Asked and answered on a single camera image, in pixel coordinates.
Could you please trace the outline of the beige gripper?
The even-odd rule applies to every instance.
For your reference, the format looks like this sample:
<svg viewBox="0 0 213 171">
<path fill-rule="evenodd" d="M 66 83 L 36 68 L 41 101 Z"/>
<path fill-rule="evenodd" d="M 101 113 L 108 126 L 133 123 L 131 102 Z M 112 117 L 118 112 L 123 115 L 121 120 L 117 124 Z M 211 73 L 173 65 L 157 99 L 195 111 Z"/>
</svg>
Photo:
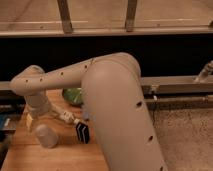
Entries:
<svg viewBox="0 0 213 171">
<path fill-rule="evenodd" d="M 27 105 L 27 110 L 29 114 L 27 114 L 26 116 L 26 126 L 29 132 L 32 131 L 34 119 L 49 112 L 50 109 L 51 109 L 51 105 L 49 103 L 43 104 L 41 106 L 36 106 L 36 107 Z"/>
</svg>

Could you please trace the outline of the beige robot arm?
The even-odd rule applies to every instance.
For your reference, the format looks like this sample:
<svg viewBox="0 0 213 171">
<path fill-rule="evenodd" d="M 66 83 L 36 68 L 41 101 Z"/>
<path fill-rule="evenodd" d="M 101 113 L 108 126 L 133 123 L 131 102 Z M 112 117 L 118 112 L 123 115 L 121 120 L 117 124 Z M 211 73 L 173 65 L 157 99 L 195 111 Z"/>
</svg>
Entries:
<svg viewBox="0 0 213 171">
<path fill-rule="evenodd" d="M 140 65 L 132 55 L 94 57 L 47 73 L 31 65 L 10 86 L 21 96 L 81 88 L 110 171 L 168 171 L 144 100 Z"/>
</svg>

